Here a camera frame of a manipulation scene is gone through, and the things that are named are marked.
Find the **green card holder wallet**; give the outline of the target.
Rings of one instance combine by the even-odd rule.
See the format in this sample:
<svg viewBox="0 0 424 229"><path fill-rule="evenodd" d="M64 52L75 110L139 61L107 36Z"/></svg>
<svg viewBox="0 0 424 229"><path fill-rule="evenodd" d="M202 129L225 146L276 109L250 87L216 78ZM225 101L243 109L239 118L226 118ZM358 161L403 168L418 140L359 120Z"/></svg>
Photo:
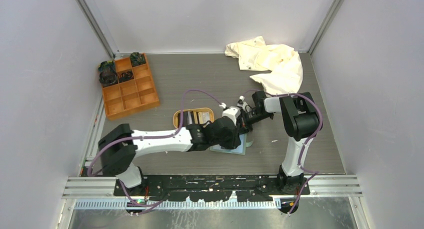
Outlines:
<svg viewBox="0 0 424 229"><path fill-rule="evenodd" d="M239 139L241 144L235 149L225 149L224 147L220 145L214 145L210 147L209 150L211 152L217 152L217 153L245 155L247 148L252 146L254 139L249 133L241 134L239 136Z"/></svg>

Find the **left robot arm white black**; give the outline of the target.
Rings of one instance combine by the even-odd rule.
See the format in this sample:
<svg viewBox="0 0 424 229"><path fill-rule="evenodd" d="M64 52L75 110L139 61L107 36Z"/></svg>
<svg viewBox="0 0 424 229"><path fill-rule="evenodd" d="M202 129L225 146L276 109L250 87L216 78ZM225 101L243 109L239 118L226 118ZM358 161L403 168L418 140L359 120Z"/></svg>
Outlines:
<svg viewBox="0 0 424 229"><path fill-rule="evenodd" d="M129 124L117 126L99 143L101 173L116 177L133 195L141 195L146 182L133 161L137 157L160 152L197 152L213 146L227 150L241 145L239 127L227 116L214 122L192 123L176 130L132 130Z"/></svg>

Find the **tan oval card tray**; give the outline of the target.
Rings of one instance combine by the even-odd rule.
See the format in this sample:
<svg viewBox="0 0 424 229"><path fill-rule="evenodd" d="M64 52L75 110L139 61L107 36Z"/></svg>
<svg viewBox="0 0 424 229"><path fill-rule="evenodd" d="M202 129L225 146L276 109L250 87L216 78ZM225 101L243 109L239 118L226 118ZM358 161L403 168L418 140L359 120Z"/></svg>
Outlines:
<svg viewBox="0 0 424 229"><path fill-rule="evenodd" d="M180 111L176 111L172 120L174 127L178 129L180 123L182 123L182 127L186 127L191 124L206 125L209 122L213 122L215 117L214 112L210 108L202 107L195 109L185 109L182 113Z"/></svg>

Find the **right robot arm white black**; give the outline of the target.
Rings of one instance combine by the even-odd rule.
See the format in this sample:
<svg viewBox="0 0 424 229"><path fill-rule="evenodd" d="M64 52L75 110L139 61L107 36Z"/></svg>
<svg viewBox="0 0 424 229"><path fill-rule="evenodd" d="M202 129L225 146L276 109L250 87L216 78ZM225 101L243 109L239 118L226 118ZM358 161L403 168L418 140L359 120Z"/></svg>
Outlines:
<svg viewBox="0 0 424 229"><path fill-rule="evenodd" d="M250 106L244 96L237 101L240 132L251 132L253 124L281 114L288 144L275 184L281 193L291 194L304 183L304 161L311 142L323 127L322 113L310 92L269 96L258 90L252 94L252 100L254 106Z"/></svg>

